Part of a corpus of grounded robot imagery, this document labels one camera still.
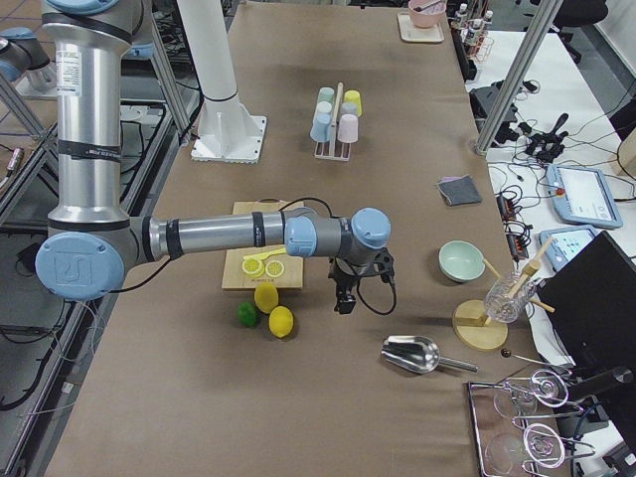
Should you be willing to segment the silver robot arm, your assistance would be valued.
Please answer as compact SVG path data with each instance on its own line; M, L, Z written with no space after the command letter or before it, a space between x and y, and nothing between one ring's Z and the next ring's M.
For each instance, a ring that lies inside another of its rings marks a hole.
M342 314L361 300L364 278L394 282L391 223L374 208L351 218L304 207L191 220L128 215L120 203L121 62L132 49L151 50L151 5L46 1L42 22L56 45L59 202L49 213L36 271L51 292L92 300L121 292L127 272L146 262L267 245L283 245L292 256L328 257Z

